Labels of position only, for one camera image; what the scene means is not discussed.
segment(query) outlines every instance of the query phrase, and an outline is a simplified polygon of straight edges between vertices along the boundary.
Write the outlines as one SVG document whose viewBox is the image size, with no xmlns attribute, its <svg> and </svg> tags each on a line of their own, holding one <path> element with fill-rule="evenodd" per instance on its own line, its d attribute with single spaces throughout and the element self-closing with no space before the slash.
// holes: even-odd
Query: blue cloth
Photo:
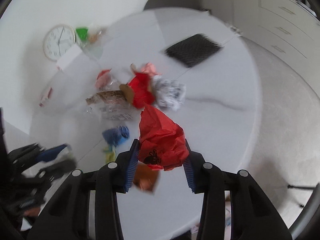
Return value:
<svg viewBox="0 0 320 240">
<path fill-rule="evenodd" d="M 64 149 L 66 148 L 68 145 L 67 144 L 62 144 L 56 147 L 53 147 L 51 149 L 48 149 L 42 153 L 40 153 L 37 157 L 36 157 L 36 161 L 37 162 L 50 162 L 53 161 L 58 154 Z"/>
<path fill-rule="evenodd" d="M 103 138 L 109 145 L 117 147 L 129 139 L 130 133 L 126 126 L 118 126 L 116 128 L 105 130 L 102 133 Z"/>
</svg>

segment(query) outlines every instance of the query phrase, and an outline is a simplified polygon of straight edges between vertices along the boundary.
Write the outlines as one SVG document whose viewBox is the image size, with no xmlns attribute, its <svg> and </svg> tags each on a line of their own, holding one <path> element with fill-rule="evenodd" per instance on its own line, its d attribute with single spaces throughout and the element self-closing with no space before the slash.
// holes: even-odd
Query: red plastic bag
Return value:
<svg viewBox="0 0 320 240">
<path fill-rule="evenodd" d="M 183 129 L 160 110 L 145 105 L 141 112 L 139 161 L 153 170 L 182 166 L 189 155 Z"/>
<path fill-rule="evenodd" d="M 145 73 L 135 73 L 135 77 L 128 83 L 134 92 L 133 106 L 143 108 L 144 104 L 152 104 L 155 97 L 151 93 L 150 77 Z"/>
</svg>

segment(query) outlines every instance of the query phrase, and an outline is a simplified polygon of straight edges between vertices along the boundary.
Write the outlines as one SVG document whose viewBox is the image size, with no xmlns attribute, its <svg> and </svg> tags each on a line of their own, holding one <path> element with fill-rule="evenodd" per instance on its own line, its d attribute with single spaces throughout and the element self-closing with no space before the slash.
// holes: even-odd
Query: clock face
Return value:
<svg viewBox="0 0 320 240">
<path fill-rule="evenodd" d="M 74 30 L 67 25 L 58 25 L 44 38 L 44 54 L 50 60 L 57 61 L 76 41 Z"/>
</svg>

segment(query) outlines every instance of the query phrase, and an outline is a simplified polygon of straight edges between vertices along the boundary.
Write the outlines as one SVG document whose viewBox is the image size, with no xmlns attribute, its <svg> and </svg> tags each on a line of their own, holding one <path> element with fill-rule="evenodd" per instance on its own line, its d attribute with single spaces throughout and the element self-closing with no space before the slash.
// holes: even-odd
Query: green object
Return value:
<svg viewBox="0 0 320 240">
<path fill-rule="evenodd" d="M 88 39 L 88 28 L 77 28 L 76 32 L 81 39 L 81 41 L 86 41 Z"/>
</svg>

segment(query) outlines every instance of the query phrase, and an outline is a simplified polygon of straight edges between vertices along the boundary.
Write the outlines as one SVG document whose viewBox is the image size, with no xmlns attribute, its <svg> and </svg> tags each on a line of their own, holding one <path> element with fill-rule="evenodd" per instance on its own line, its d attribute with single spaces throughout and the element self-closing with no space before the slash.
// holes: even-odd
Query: floor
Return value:
<svg viewBox="0 0 320 240">
<path fill-rule="evenodd" d="M 297 218 L 311 192 L 287 184 L 320 182 L 320 101 L 287 64 L 244 39 L 261 78 L 263 109 L 260 133 L 247 170 L 270 198 L 287 226 Z"/>
</svg>

